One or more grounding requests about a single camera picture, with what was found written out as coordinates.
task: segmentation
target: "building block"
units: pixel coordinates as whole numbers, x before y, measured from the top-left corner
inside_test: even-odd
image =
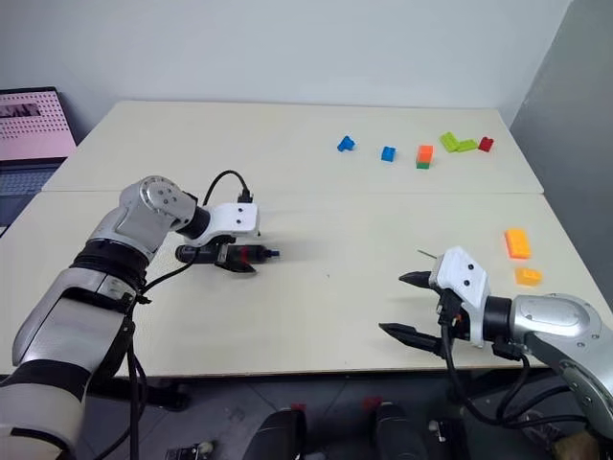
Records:
[[[345,136],[343,140],[341,141],[341,143],[338,145],[337,149],[338,151],[353,150],[354,146],[355,146],[354,140],[349,136]]]
[[[458,143],[458,148],[456,149],[456,151],[475,150],[477,149],[477,147],[479,147],[477,141],[475,141],[474,139],[466,139],[465,141],[460,141]]]
[[[433,146],[420,146],[420,148],[418,149],[418,156],[415,160],[418,166],[418,170],[430,169],[430,164],[432,163],[433,155],[434,155]]]
[[[516,268],[515,281],[518,285],[537,286],[543,281],[543,274],[531,268]]]
[[[395,147],[384,147],[381,152],[381,160],[392,162],[394,161],[394,155],[396,155]]]
[[[510,228],[505,232],[509,256],[512,259],[530,259],[528,235],[521,228]]]
[[[479,144],[479,150],[482,151],[490,151],[491,146],[493,146],[494,140],[488,137],[484,137]]]
[[[456,136],[453,135],[453,132],[448,131],[443,134],[439,139],[441,139],[441,144],[443,144],[445,150],[451,152],[456,151],[458,149],[459,143],[456,139]]]

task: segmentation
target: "white table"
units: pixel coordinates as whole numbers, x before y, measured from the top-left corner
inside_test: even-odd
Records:
[[[255,277],[194,266],[154,288],[137,310],[136,350],[152,376],[213,376],[351,370],[442,369],[436,356],[381,331],[400,322],[437,334],[436,296],[398,275],[427,270],[459,244],[490,275],[492,293],[567,292],[611,312],[541,195],[279,195],[261,193],[260,241],[280,248]],[[115,206],[115,192],[42,193],[0,241],[0,374],[11,342],[42,293]],[[518,286],[504,231],[527,230],[540,287]],[[179,263],[167,239],[149,279]],[[459,367],[510,362],[458,342]]]
[[[447,153],[439,136],[449,130],[494,147]],[[346,134],[357,147],[340,153]],[[429,171],[416,169],[420,144],[435,146]],[[384,146],[397,148],[394,163],[380,160]],[[190,191],[226,169],[256,193],[543,192],[493,109],[145,102],[117,104],[44,190],[120,191],[162,174]]]

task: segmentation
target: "laptop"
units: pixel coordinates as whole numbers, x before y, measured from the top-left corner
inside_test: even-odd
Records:
[[[76,148],[54,87],[0,90],[0,227]]]

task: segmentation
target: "green lego block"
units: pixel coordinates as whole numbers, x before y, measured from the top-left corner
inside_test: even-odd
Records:
[[[456,151],[458,149],[458,140],[456,139],[456,136],[453,135],[453,132],[448,131],[445,134],[443,134],[441,137],[441,143],[444,146],[444,149],[447,151]]]
[[[479,147],[479,144],[477,144],[477,141],[475,141],[474,139],[466,139],[465,141],[460,141],[456,151],[475,150],[478,147]]]

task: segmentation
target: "blue lego block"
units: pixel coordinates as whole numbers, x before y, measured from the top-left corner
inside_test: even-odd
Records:
[[[354,146],[355,146],[354,140],[349,136],[345,136],[343,140],[341,141],[341,143],[338,145],[337,149],[338,151],[353,150]]]
[[[395,147],[384,147],[381,153],[381,160],[392,162],[394,161],[394,155],[396,155]]]

